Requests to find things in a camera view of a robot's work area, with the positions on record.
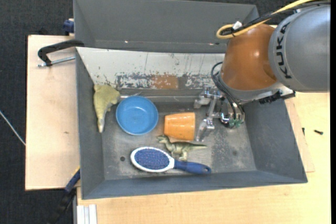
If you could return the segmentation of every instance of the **yellow toy dinosaur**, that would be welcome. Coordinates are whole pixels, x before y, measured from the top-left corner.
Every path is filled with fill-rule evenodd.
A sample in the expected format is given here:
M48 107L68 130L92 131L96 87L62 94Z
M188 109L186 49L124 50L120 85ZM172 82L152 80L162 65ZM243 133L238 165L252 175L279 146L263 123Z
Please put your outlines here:
M112 105L119 101L120 93L109 85L94 85L93 103L97 115L97 125L102 133L105 125L105 114L111 110Z

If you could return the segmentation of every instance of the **toy dinosaur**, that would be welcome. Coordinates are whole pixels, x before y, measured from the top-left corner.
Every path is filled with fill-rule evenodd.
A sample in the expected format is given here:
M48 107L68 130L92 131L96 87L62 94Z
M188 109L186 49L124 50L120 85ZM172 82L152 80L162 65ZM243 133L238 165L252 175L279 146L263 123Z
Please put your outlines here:
M159 135L157 137L159 140L159 143L165 144L167 150L171 152L171 154L177 154L179 155L179 160L186 161L187 160L187 154L189 151L192 150L200 150L201 148L206 148L206 145L199 145L199 144L192 144L189 142L170 142L168 136L166 135Z
M97 115L97 125L102 133L105 125L105 114L112 105L119 101L120 93L109 85L94 85L93 103Z

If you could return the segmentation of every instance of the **green toy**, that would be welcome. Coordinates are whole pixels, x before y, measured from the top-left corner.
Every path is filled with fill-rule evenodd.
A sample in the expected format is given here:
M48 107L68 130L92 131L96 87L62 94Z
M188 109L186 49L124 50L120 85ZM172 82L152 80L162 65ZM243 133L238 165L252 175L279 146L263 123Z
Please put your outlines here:
M159 143L165 144L167 150L171 152L171 154L177 154L179 155L179 160L186 161L187 160L187 154L189 151L192 150L200 150L202 148L206 148L206 145L199 145L199 144L192 144L189 142L170 142L168 136L166 135L159 135L157 137L159 140Z

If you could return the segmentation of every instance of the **white cable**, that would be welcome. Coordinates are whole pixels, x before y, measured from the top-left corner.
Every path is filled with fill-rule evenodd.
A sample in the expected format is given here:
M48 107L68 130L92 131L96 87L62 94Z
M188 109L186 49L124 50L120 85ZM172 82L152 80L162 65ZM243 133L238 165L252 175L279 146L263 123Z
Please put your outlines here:
M5 117L5 115L2 113L2 111L0 110L0 115L4 118L4 120L8 123L9 127L13 130L13 132L16 134L17 138L20 139L20 141L22 142L22 144L24 144L26 146L25 141L22 139L22 137L17 133L17 131L14 129L14 127L11 125L11 123L9 122L9 120Z

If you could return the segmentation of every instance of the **orange cup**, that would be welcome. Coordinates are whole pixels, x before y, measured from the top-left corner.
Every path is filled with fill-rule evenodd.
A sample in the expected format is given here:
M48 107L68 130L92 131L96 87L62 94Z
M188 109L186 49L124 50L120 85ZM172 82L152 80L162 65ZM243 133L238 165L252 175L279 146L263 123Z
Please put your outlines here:
M195 113L185 112L166 115L164 117L163 133L177 139L194 140Z

